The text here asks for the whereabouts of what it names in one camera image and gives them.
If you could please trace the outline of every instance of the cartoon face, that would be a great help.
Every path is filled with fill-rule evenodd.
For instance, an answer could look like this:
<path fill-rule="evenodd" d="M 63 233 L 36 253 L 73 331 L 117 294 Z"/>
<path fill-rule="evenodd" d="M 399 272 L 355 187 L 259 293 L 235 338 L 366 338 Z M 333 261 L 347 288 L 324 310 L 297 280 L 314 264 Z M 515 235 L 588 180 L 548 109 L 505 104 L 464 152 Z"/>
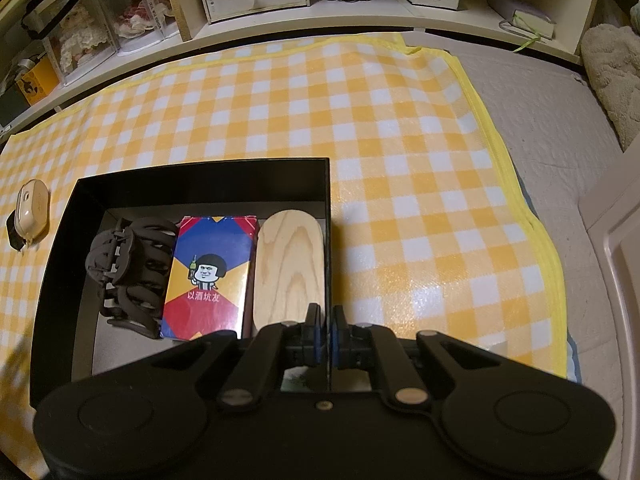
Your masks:
<path fill-rule="evenodd" d="M 199 282 L 213 283 L 218 280 L 218 268 L 213 265 L 200 264 L 196 270 L 195 278 Z"/>

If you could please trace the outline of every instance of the colorful card box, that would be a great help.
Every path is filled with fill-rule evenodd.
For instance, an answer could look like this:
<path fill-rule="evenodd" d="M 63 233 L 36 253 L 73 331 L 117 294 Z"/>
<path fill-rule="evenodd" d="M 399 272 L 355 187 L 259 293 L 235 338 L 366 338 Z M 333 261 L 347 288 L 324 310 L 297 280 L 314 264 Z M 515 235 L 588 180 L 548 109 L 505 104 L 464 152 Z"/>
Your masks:
<path fill-rule="evenodd" d="M 182 219 L 162 337 L 190 340 L 217 330 L 242 334 L 257 223 L 255 216 Z"/>

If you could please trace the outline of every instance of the wooden block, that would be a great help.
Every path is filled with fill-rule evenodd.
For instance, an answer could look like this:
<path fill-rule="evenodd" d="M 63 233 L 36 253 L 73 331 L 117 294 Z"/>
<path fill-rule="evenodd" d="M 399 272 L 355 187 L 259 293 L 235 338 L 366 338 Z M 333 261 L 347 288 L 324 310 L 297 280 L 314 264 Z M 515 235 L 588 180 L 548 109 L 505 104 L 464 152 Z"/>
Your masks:
<path fill-rule="evenodd" d="M 255 255 L 254 324 L 304 321 L 309 303 L 324 310 L 324 243 L 308 213 L 286 210 L 258 231 Z"/>

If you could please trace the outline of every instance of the beige towel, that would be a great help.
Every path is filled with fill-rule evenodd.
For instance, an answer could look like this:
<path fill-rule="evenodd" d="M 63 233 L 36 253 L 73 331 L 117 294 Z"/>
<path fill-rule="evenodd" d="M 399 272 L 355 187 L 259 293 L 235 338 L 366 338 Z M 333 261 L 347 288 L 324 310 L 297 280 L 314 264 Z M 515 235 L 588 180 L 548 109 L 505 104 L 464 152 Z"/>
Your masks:
<path fill-rule="evenodd" d="M 585 32 L 580 49 L 624 151 L 640 130 L 640 36 L 631 27 L 598 25 Z"/>

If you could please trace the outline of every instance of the cartoon character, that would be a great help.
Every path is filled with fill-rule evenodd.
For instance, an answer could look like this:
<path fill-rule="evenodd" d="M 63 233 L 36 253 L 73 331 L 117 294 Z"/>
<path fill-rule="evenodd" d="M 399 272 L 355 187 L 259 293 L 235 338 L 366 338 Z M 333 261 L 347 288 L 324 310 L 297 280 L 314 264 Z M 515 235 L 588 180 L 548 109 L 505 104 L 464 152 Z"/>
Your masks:
<path fill-rule="evenodd" d="M 226 262 L 217 254 L 203 254 L 196 260 L 193 255 L 189 265 L 189 279 L 193 285 L 201 290 L 217 289 L 216 281 L 224 278 L 226 274 Z"/>

